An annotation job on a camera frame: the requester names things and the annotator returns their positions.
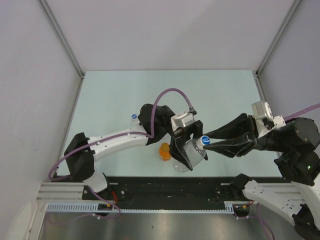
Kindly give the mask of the clear plastic bottle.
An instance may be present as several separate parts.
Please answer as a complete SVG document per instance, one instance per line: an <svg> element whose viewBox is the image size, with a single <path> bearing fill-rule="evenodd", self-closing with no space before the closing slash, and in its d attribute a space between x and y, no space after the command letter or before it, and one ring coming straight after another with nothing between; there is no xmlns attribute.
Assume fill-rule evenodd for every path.
<svg viewBox="0 0 320 240"><path fill-rule="evenodd" d="M192 167L198 165L205 157L207 157L207 152L204 149L204 146L209 145L211 140L208 136L203 135L198 139L192 139L188 141L183 149L186 152L186 155L191 163ZM177 160L172 161L173 168L181 173L188 172L189 169Z"/></svg>

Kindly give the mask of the white blue bottle cap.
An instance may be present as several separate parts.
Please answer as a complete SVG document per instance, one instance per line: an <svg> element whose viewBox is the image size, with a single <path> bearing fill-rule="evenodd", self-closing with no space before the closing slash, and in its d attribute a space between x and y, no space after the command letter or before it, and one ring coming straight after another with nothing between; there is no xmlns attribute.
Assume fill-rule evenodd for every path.
<svg viewBox="0 0 320 240"><path fill-rule="evenodd" d="M209 145L210 143L211 143L211 140L206 135L201 136L196 142L199 148L203 148L204 146Z"/></svg>

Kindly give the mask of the orange bottle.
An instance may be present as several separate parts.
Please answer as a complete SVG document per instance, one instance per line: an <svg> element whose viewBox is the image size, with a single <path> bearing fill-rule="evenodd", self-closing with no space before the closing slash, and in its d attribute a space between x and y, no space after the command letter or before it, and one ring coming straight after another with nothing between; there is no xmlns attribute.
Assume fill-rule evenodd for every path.
<svg viewBox="0 0 320 240"><path fill-rule="evenodd" d="M172 158L170 154L170 145L166 142L162 143L158 149L158 154L162 161L169 161Z"/></svg>

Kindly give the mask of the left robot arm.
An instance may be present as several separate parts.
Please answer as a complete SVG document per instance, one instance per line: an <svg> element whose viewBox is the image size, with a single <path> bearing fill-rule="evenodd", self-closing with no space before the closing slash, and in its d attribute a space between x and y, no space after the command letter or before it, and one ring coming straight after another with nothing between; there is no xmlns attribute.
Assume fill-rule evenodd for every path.
<svg viewBox="0 0 320 240"><path fill-rule="evenodd" d="M110 196L111 188L104 173L95 171L95 162L129 148L148 146L170 135L168 153L177 172L192 171L208 156L205 147L211 142L203 135L203 123L195 120L194 110L175 114L167 105L145 104L135 126L115 134L87 137L76 134L64 152L69 178L84 183L100 200Z"/></svg>

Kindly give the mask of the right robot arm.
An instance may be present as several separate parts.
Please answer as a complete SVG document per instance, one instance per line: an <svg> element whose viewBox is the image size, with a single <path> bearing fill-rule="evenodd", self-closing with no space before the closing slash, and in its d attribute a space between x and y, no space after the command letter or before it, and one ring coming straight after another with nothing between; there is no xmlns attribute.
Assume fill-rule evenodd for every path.
<svg viewBox="0 0 320 240"><path fill-rule="evenodd" d="M314 120L242 113L206 136L217 140L204 147L207 151L229 158L245 156L252 150L279 152L274 163L302 195L303 203L292 203L242 173L230 183L230 194L237 201L247 198L277 213L305 240L320 238L320 158L315 152L320 132Z"/></svg>

